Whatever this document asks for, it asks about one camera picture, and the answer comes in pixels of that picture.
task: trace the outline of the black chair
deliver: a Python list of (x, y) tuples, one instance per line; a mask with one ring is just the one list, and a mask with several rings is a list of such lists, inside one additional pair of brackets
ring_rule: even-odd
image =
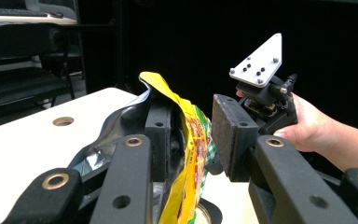
[(41, 66), (0, 71), (0, 116), (30, 105), (51, 104), (56, 97), (70, 93), (75, 99), (66, 68), (70, 40), (63, 27), (54, 23), (0, 22), (0, 60), (63, 52), (62, 72), (54, 76)]

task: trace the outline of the black backdrop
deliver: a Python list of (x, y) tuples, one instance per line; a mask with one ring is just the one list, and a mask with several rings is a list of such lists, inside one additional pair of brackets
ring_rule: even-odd
[(142, 71), (212, 115), (213, 94), (235, 97), (228, 70), (275, 33), (283, 39), (278, 76), (298, 73), (295, 92), (327, 115), (358, 127), (358, 4), (328, 1), (156, 0), (131, 2), (129, 82)]

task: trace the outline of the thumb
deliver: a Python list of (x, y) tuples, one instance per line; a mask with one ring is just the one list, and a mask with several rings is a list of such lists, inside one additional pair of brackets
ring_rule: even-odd
[(278, 137), (281, 137), (281, 138), (285, 138), (287, 139), (287, 130), (286, 128), (282, 128), (280, 130), (277, 130), (275, 133), (274, 133), (275, 136), (278, 136)]

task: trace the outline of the yellow snack bag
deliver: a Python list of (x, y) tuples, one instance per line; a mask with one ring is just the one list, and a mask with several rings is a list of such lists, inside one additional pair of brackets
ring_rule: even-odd
[(195, 216), (203, 177), (206, 175), (204, 166), (207, 153), (208, 158), (210, 157), (208, 152), (211, 142), (211, 137), (208, 135), (210, 126), (205, 124), (205, 120), (208, 119), (190, 101), (172, 92), (160, 74), (143, 72), (140, 79), (177, 103), (183, 112), (182, 125), (186, 140), (185, 164), (172, 183), (159, 223), (187, 223)]

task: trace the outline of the human hand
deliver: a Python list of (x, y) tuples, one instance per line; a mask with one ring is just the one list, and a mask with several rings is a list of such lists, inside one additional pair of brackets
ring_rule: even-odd
[(293, 97), (298, 124), (284, 127), (274, 135), (286, 138), (300, 151), (325, 151), (337, 140), (334, 132), (337, 122), (301, 97), (295, 94)]

